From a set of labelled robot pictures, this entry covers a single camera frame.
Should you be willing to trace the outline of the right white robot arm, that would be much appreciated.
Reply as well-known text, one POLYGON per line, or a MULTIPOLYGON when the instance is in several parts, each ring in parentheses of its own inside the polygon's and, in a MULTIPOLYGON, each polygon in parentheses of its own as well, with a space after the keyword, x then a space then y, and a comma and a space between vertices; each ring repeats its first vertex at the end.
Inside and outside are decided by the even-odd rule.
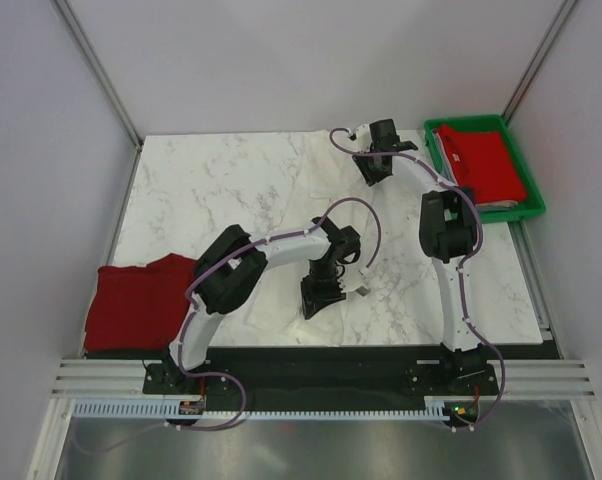
POLYGON ((419 245, 437 276, 443 312, 442 345, 452 357, 439 368, 448 392, 464 392, 475 381, 472 365, 461 359, 474 354, 481 340, 471 329, 468 294, 469 259, 482 245, 482 230, 472 191, 445 179, 403 141, 391 119, 357 127, 351 139, 365 142, 353 160, 369 186, 395 177, 421 196, 419 245))

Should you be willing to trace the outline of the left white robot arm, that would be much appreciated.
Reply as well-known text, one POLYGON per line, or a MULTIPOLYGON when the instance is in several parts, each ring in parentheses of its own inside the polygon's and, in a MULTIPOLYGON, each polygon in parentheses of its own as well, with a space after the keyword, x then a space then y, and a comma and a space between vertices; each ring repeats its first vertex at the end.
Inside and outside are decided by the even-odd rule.
POLYGON ((327 216, 314 218, 300 230, 260 239, 238 224, 227 227, 196 263, 194 282, 185 293, 192 312, 170 343, 166 382, 179 393, 197 388, 199 366, 220 323, 250 299, 266 271, 309 263, 300 281, 301 312, 308 320, 346 299, 339 268, 360 255, 360 234, 351 226, 337 227, 327 216))

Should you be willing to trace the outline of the green plastic bin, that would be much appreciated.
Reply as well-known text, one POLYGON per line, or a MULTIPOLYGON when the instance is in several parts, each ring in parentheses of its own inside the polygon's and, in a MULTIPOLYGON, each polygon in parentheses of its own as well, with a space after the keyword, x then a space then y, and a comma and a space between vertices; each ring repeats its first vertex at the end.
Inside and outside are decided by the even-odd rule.
POLYGON ((430 119, 424 135, 435 169, 472 189, 483 223, 525 221, 545 213, 534 176, 500 115, 430 119))

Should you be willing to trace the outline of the folded red t shirt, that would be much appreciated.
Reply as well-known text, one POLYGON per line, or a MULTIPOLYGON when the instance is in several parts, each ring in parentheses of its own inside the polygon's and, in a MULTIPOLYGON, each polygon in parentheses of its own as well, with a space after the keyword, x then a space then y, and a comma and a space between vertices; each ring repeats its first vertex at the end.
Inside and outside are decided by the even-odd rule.
POLYGON ((89 353, 161 350, 179 332, 195 261, 168 254, 145 266, 103 266, 88 311, 84 349, 89 353))

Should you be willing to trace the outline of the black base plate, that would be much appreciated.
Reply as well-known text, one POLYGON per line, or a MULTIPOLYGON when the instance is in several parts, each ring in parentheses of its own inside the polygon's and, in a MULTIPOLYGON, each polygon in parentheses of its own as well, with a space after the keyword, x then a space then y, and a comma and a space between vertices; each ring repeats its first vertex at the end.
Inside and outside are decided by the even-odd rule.
POLYGON ((497 394, 492 357, 484 347, 212 347, 189 376, 169 357, 148 365, 143 391, 202 394, 217 412, 417 410, 428 396, 497 394))

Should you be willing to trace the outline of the aluminium frame rail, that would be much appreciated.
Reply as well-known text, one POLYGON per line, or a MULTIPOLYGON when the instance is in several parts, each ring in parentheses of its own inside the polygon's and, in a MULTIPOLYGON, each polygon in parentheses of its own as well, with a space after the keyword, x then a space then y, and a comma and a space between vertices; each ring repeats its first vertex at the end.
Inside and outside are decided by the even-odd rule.
POLYGON ((436 363, 426 360, 257 361, 223 359, 209 363, 222 375, 193 379, 168 374, 159 363, 122 360, 65 360, 53 383, 52 394, 67 398, 139 398, 143 395, 187 396, 232 393, 236 377, 250 395, 265 392, 399 393, 449 400, 479 395, 492 399, 573 400, 594 394, 585 365, 576 360, 507 360, 489 362, 478 374, 446 380, 436 363))

